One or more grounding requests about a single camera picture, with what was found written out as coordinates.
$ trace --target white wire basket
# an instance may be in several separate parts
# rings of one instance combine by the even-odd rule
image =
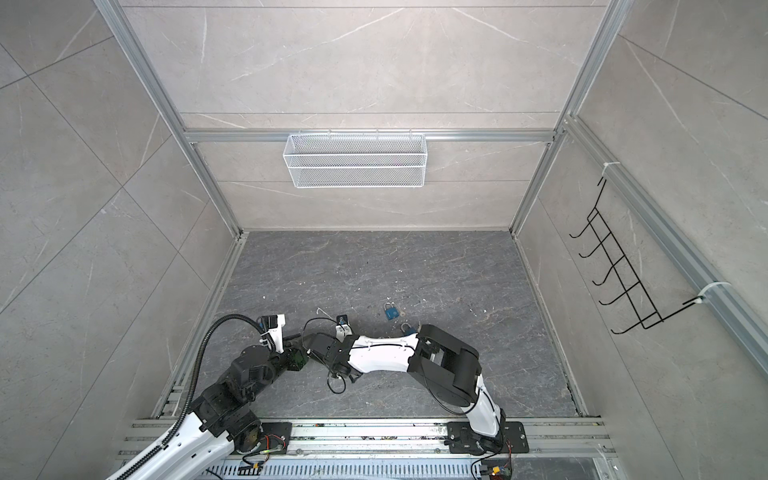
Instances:
[[[293,134],[283,158],[297,188],[423,187],[427,141],[407,132]]]

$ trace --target white zip tie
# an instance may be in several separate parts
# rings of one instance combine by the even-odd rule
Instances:
[[[601,177],[605,177],[605,171],[606,171],[606,169],[608,168],[608,165],[616,165],[616,164],[620,164],[620,163],[621,163],[621,162],[605,162],[605,163],[603,164],[603,173],[602,173],[602,174],[600,174],[600,176],[601,176]]]
[[[713,286],[717,286],[717,285],[728,285],[728,286],[730,286],[730,283],[729,282],[712,282],[712,283],[710,283],[709,285],[707,285],[703,289],[701,289],[701,291],[697,295],[697,298],[694,300],[694,303],[702,303],[704,301],[703,298],[704,298],[705,292],[707,290],[709,290],[710,288],[712,288]]]

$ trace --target blue padlock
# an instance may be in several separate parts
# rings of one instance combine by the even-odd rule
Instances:
[[[386,315],[387,320],[394,320],[400,316],[400,312],[397,311],[397,307],[394,303],[384,304],[384,314]]]

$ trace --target robotic arm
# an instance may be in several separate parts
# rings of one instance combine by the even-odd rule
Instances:
[[[227,317],[257,327],[262,343],[243,350],[212,386],[189,403],[190,411],[185,406],[173,427],[108,480],[190,480],[232,452],[267,453],[260,439],[269,434],[264,428],[269,424],[261,424],[250,403],[286,370],[301,370],[310,356],[325,365],[329,375],[352,383],[375,370],[407,372],[435,400],[462,411],[453,412],[441,403],[444,409],[467,416],[469,428],[457,430],[445,441],[451,452],[482,455],[503,448],[505,414],[485,387],[477,350],[436,326],[424,325],[399,338],[373,339],[353,334],[344,325],[346,316],[340,316],[336,337],[313,333],[294,342],[299,335],[283,337],[283,315],[263,316],[258,322]],[[192,385],[197,383],[207,339],[225,319],[214,323],[200,346]],[[287,448],[290,424],[288,429],[281,435],[282,445],[275,442],[280,449]]]

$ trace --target black hook rack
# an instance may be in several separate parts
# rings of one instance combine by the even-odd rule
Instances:
[[[632,330],[634,327],[636,327],[638,325],[642,326],[644,329],[650,329],[651,327],[656,326],[659,323],[662,323],[664,320],[667,320],[667,319],[671,318],[672,316],[677,315],[678,313],[682,312],[683,310],[685,310],[685,309],[687,309],[687,308],[689,308],[691,306],[694,306],[694,305],[697,305],[698,303],[700,303],[700,301],[703,299],[703,296],[697,295],[697,296],[695,296],[694,298],[692,298],[690,300],[684,301],[683,302],[683,306],[681,308],[675,310],[674,312],[670,313],[669,315],[667,315],[667,316],[662,316],[661,315],[661,313],[659,312],[659,309],[656,307],[656,304],[654,303],[654,300],[650,297],[650,294],[648,293],[648,290],[645,289],[645,285],[643,285],[642,280],[637,275],[637,272],[635,271],[634,266],[632,265],[632,262],[629,261],[629,257],[627,257],[627,254],[624,252],[624,248],[621,247],[621,244],[619,243],[618,238],[616,238],[616,236],[614,235],[613,230],[611,230],[611,228],[608,226],[608,223],[605,221],[605,218],[603,218],[603,215],[600,213],[600,211],[598,209],[598,203],[600,203],[600,197],[602,197],[603,190],[605,189],[605,177],[601,177],[600,181],[598,182],[598,187],[600,187],[600,193],[598,194],[597,200],[594,202],[594,207],[592,207],[592,210],[590,210],[589,214],[587,215],[587,226],[584,227],[584,229],[578,235],[576,235],[576,236],[573,236],[573,235],[570,235],[570,234],[568,234],[568,235],[571,238],[579,238],[579,237],[581,237],[581,235],[584,234],[584,232],[587,231],[587,228],[591,229],[592,233],[594,233],[594,236],[598,240],[600,240],[600,242],[598,243],[598,245],[594,249],[592,249],[592,251],[589,254],[582,255],[581,253],[579,253],[578,255],[581,258],[589,258],[589,257],[592,256],[593,253],[595,253],[596,251],[598,251],[598,249],[600,249],[602,247],[603,252],[605,253],[605,256],[608,258],[608,261],[611,263],[611,267],[608,269],[608,272],[605,274],[605,278],[603,278],[603,280],[600,283],[597,283],[594,280],[592,280],[592,283],[594,285],[596,285],[596,286],[600,286],[600,285],[602,285],[603,283],[605,283],[608,280],[608,277],[611,275],[611,272],[615,272],[616,273],[616,277],[619,280],[619,284],[621,285],[621,288],[624,290],[619,296],[617,296],[616,298],[614,298],[613,300],[611,300],[608,303],[603,303],[602,300],[598,300],[598,302],[600,302],[601,305],[611,305],[612,303],[614,303],[617,300],[619,300],[622,296],[627,296],[627,298],[629,299],[629,303],[632,305],[632,310],[634,311],[634,314],[637,317],[637,322],[632,324],[628,328],[626,328],[624,330],[621,330],[620,332],[617,332],[617,331],[611,329],[611,333],[613,333],[615,335],[621,335],[622,333],[629,332],[630,330]],[[598,219],[598,218],[603,223],[603,225],[605,225],[605,228],[608,231],[607,235],[605,235],[602,238],[600,238],[600,235],[598,235],[598,231],[594,228],[594,225],[593,225],[593,222],[596,219]],[[614,242],[616,243],[616,246],[618,247],[619,251],[621,252],[621,256],[618,257],[618,259],[616,259],[616,260],[612,260],[611,259],[611,255],[609,254],[608,250],[605,248],[605,241],[608,240],[608,238],[613,238]],[[618,270],[616,270],[616,266],[622,260],[627,262],[627,265],[629,266],[629,268],[632,271],[632,274],[634,275],[634,278],[635,278],[635,281],[630,286],[627,286],[624,283],[624,280],[622,280],[621,275],[619,275]],[[629,294],[629,292],[633,288],[635,288],[637,286],[639,286],[643,290],[643,293],[648,298],[648,301],[650,302],[650,305],[654,308],[654,311],[650,315],[647,315],[645,317],[640,317],[640,314],[637,311],[637,307],[634,305],[634,301],[632,300],[632,297]],[[646,320],[649,320],[653,316],[657,316],[658,320],[656,320],[655,322],[651,323],[650,325],[646,325],[644,322]]]

